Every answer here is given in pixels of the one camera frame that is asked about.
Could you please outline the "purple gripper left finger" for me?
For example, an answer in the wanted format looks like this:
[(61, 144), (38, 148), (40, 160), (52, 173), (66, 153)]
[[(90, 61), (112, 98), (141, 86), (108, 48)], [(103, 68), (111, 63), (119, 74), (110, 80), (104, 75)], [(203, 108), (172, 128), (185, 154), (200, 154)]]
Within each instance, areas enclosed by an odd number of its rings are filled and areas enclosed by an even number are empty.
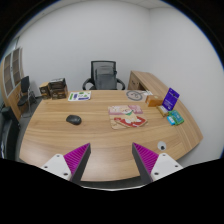
[(91, 154), (89, 143), (69, 153), (56, 154), (48, 160), (42, 169), (73, 183), (79, 183)]

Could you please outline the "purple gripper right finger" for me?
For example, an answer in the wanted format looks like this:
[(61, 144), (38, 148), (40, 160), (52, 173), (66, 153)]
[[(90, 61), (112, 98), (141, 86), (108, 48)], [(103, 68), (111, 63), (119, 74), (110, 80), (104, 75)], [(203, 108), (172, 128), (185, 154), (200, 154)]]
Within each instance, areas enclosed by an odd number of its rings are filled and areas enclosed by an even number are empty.
[(182, 166), (167, 153), (157, 154), (137, 143), (132, 144), (132, 154), (144, 184), (149, 184), (182, 169)]

